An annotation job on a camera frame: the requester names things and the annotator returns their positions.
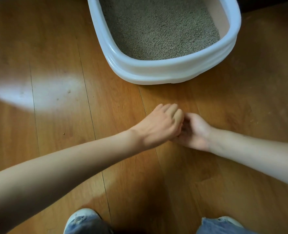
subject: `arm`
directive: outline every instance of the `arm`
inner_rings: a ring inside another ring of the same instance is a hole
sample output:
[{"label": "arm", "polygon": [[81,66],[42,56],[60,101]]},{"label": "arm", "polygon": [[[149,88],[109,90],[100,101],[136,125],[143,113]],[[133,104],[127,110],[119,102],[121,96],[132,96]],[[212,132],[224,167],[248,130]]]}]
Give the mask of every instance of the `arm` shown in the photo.
[{"label": "arm", "polygon": [[182,133],[175,141],[239,162],[288,184],[288,143],[219,130],[192,113],[185,115]]},{"label": "arm", "polygon": [[8,232],[103,169],[177,136],[182,121],[183,113],[176,104],[160,104],[129,130],[1,171],[0,233]]}]

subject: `litter box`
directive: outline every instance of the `litter box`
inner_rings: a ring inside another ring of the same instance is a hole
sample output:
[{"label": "litter box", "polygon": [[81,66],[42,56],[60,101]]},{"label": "litter box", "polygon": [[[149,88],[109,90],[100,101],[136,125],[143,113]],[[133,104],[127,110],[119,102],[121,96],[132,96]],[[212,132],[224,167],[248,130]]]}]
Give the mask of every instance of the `litter box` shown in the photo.
[{"label": "litter box", "polygon": [[134,84],[180,83],[219,64],[232,51],[241,24],[236,0],[203,0],[220,40],[195,53],[163,60],[138,60],[119,50],[109,31],[99,0],[88,0],[95,32],[112,70]]}]

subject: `person's left hand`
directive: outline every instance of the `person's left hand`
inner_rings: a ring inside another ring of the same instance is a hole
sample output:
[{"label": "person's left hand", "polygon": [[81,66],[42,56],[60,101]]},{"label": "person's left hand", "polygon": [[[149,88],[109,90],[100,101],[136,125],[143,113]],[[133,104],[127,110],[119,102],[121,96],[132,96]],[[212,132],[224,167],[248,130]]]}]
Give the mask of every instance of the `person's left hand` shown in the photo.
[{"label": "person's left hand", "polygon": [[130,130],[136,131],[144,150],[152,149],[181,133],[184,114],[177,104],[159,104],[146,118]]}]

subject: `hand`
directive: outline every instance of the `hand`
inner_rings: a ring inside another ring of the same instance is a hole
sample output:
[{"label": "hand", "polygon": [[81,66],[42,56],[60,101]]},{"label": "hand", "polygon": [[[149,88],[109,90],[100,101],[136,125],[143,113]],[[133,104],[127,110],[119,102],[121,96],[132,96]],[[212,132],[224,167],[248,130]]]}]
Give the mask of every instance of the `hand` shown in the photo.
[{"label": "hand", "polygon": [[144,150],[152,149],[181,133],[184,114],[177,104],[159,104],[146,118],[133,126]]},{"label": "hand", "polygon": [[212,129],[200,115],[185,113],[182,132],[172,141],[189,148],[209,151],[209,136]]}]

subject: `bare forearm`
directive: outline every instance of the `bare forearm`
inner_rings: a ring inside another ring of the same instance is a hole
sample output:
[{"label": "bare forearm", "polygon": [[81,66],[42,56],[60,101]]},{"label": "bare forearm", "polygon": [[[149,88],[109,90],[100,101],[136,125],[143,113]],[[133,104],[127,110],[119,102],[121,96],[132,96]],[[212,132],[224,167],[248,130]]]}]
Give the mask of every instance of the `bare forearm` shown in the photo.
[{"label": "bare forearm", "polygon": [[0,220],[7,222],[7,229],[16,226],[83,181],[141,149],[137,135],[128,130],[1,171]]},{"label": "bare forearm", "polygon": [[288,183],[288,143],[213,129],[209,150]]}]

